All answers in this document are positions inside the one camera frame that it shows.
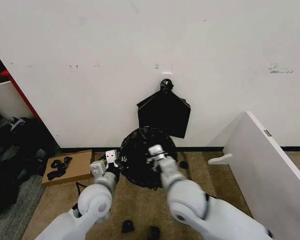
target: white bracket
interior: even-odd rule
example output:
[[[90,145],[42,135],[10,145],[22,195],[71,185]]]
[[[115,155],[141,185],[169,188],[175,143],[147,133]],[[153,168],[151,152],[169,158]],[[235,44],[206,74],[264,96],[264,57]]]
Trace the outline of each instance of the white bracket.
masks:
[[[225,154],[221,157],[211,158],[208,161],[208,164],[209,165],[228,165],[229,161],[231,161],[232,157],[233,157],[232,154],[228,153],[228,154]]]

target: small black object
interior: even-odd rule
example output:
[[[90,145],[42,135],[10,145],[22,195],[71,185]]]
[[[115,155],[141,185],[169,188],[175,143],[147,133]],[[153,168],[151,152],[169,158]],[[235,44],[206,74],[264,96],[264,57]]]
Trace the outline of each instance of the small black object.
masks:
[[[137,104],[140,128],[150,126],[170,136],[185,137],[191,108],[185,99],[172,92],[173,87],[170,79],[164,79],[160,91]]]
[[[66,169],[68,167],[68,164],[66,164],[64,162],[61,162],[57,167],[58,167],[58,170],[59,169]]]
[[[49,181],[51,181],[52,179],[54,179],[56,177],[56,172],[57,171],[51,171],[46,175]]]
[[[69,164],[71,159],[72,159],[72,157],[66,156],[63,161],[64,161],[65,164]]]
[[[122,224],[122,233],[130,233],[135,230],[134,223],[131,220],[125,220]]]
[[[56,159],[51,163],[51,167],[53,169],[56,169],[60,163],[61,163],[61,161],[59,159]]]
[[[189,164],[186,161],[181,161],[179,163],[179,167],[182,169],[188,169],[189,168]]]
[[[61,176],[66,174],[66,170],[64,168],[60,168],[56,171],[55,176],[57,178],[60,178]]]
[[[160,228],[157,226],[150,226],[150,233],[148,240],[159,240],[160,239]]]
[[[64,174],[66,174],[66,169],[68,168],[68,164],[70,163],[72,157],[66,156],[63,159],[63,162],[61,162],[59,159],[54,160],[51,163],[51,167],[53,169],[57,168],[55,171],[49,172],[46,176],[49,181],[51,181],[54,178],[60,178]]]

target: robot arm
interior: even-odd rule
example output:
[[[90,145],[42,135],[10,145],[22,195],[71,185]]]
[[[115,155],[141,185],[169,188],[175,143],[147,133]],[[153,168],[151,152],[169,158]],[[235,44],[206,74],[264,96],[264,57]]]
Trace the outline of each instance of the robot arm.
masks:
[[[94,184],[86,187],[77,204],[56,217],[36,240],[84,240],[95,223],[102,223],[108,218],[117,177],[112,172],[106,172],[102,160],[94,161],[90,169]]]
[[[231,204],[202,191],[178,171],[176,161],[164,155],[160,145],[149,148],[152,160],[161,168],[170,213],[177,221],[198,231],[205,240],[271,240],[271,233],[259,222]]]

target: flat cardboard box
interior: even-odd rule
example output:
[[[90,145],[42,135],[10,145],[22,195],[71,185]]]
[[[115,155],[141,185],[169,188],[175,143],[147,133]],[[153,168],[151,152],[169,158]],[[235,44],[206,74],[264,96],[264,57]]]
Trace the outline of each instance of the flat cardboard box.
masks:
[[[65,170],[65,174],[61,177],[55,177],[51,181],[48,180],[47,174],[56,171],[56,168],[52,168],[51,164],[54,160],[59,159],[62,163],[65,157],[71,157],[71,161]],[[90,171],[90,164],[93,162],[94,153],[92,150],[80,151],[76,153],[63,154],[48,159],[46,164],[45,173],[42,178],[42,184],[45,186],[51,186],[56,184],[63,184],[72,181],[88,179],[92,176]]]

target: black bag pile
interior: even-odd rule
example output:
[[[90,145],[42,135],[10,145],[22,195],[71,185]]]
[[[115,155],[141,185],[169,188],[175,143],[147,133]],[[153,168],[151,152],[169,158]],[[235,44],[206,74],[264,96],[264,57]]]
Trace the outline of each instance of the black bag pile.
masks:
[[[0,212],[16,202],[19,185],[33,174],[43,175],[56,142],[43,123],[0,116]]]

